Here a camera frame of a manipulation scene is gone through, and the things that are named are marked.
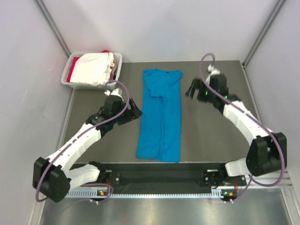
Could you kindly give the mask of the blue t shirt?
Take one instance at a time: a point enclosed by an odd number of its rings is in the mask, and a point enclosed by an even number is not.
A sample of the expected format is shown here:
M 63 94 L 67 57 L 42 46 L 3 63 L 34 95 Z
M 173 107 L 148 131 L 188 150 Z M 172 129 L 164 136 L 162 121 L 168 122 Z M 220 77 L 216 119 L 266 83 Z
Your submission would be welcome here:
M 144 70 L 137 158 L 180 161 L 182 75 L 180 70 Z

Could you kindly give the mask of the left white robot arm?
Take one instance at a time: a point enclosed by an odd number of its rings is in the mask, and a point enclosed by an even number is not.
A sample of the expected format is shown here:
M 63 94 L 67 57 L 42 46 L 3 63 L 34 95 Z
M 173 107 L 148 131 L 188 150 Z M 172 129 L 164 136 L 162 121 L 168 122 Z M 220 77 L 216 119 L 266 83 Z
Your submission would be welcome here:
M 106 174 L 98 163 L 91 162 L 76 169 L 72 168 L 73 164 L 115 124 L 126 124 L 141 115 L 132 98 L 124 101 L 119 94 L 109 95 L 99 111 L 91 115 L 69 141 L 47 158 L 39 157 L 35 161 L 32 185 L 36 189 L 36 201 L 41 202 L 39 195 L 43 194 L 58 203 L 74 188 L 87 183 L 103 185 Z

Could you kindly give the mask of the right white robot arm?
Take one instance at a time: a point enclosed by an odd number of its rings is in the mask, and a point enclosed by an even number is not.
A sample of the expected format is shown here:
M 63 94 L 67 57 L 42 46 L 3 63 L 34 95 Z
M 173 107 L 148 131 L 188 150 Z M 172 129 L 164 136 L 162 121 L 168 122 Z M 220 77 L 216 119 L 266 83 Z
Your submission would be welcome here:
M 197 100 L 213 104 L 242 133 L 249 144 L 245 158 L 220 165 L 218 178 L 223 185 L 231 185 L 238 176 L 261 176 L 286 168 L 286 136 L 259 126 L 241 99 L 229 93 L 225 75 L 209 75 L 206 81 L 193 79 L 186 96 L 193 98 L 196 90 Z

